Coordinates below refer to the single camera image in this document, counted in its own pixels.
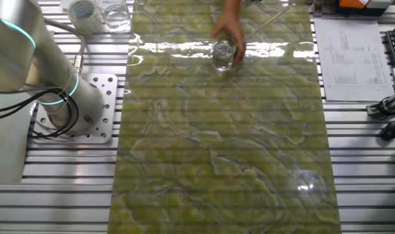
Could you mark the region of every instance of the white tape roll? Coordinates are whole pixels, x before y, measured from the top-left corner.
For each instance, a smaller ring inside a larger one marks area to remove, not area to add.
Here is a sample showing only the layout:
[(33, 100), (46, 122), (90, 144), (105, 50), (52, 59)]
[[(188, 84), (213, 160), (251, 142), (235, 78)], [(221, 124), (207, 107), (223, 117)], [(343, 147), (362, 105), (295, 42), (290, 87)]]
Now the white tape roll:
[(103, 25), (99, 8), (92, 0), (75, 0), (68, 7), (67, 16), (75, 29), (83, 34), (95, 33)]

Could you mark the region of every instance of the orange device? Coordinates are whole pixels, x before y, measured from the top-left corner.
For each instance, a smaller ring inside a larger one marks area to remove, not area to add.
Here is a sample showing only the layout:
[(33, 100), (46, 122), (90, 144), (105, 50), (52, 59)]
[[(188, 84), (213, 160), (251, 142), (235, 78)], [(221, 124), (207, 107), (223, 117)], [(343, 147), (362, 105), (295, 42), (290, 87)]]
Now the orange device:
[(367, 1), (364, 0), (339, 0), (340, 7), (363, 9)]

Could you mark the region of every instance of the glass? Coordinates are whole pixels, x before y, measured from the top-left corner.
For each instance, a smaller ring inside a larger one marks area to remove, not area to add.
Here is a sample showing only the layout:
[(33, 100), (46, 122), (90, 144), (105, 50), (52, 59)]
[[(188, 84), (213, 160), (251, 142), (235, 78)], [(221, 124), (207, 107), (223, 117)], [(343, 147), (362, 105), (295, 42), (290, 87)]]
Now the glass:
[(102, 18), (112, 33), (124, 33), (130, 30), (131, 14), (126, 0), (96, 0)]
[(227, 72), (233, 65), (236, 43), (231, 38), (220, 38), (213, 43), (211, 64), (217, 72)]

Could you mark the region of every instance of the cyan led ring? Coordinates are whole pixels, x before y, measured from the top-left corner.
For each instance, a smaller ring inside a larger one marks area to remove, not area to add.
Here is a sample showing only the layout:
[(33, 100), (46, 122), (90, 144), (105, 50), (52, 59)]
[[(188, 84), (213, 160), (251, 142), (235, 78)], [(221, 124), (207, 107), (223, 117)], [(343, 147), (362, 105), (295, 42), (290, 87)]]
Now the cyan led ring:
[[(79, 73), (76, 72), (76, 74), (77, 74), (77, 80), (76, 80), (76, 82), (75, 82), (75, 86), (74, 86), (72, 92), (70, 92), (70, 94), (68, 94), (69, 96), (71, 96), (71, 95), (74, 94), (75, 90), (77, 89), (77, 86), (79, 85)], [(60, 102), (62, 102), (62, 101), (64, 101), (64, 100), (62, 99), (62, 100), (60, 100), (60, 101), (56, 101), (56, 102), (53, 102), (53, 103), (43, 103), (43, 102), (41, 102), (41, 101), (37, 101), (37, 102), (39, 102), (40, 104), (43, 104), (43, 105), (55, 105), (55, 104), (59, 104)]]
[(13, 23), (11, 23), (11, 22), (9, 22), (9, 21), (7, 21), (7, 20), (2, 19), (2, 22), (3, 22), (4, 24), (8, 25), (8, 27), (13, 28), (13, 29), (16, 29), (17, 31), (19, 31), (20, 33), (22, 33), (22, 34), (24, 34), (26, 37), (28, 37), (28, 39), (33, 43), (34, 49), (36, 49), (36, 45), (35, 45), (34, 39), (33, 39), (27, 32), (25, 32), (23, 29), (21, 29), (20, 27), (14, 25)]

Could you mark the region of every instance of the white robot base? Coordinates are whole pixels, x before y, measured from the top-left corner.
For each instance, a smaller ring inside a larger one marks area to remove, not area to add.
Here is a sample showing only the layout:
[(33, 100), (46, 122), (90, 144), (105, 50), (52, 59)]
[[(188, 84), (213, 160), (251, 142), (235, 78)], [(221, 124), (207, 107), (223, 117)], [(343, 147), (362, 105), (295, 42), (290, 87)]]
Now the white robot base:
[[(118, 78), (113, 74), (85, 73), (84, 79), (90, 84), (95, 85), (103, 94), (105, 106), (100, 119), (92, 124), (92, 127), (84, 133), (65, 133), (55, 138), (35, 138), (35, 142), (40, 144), (108, 144), (112, 139), (113, 119), (115, 115), (116, 92), (118, 89)], [(36, 120), (45, 127), (55, 129), (56, 127), (50, 122), (47, 112), (39, 105), (36, 112)], [(54, 130), (48, 130), (45, 127), (35, 123), (34, 131), (44, 135), (51, 134)]]

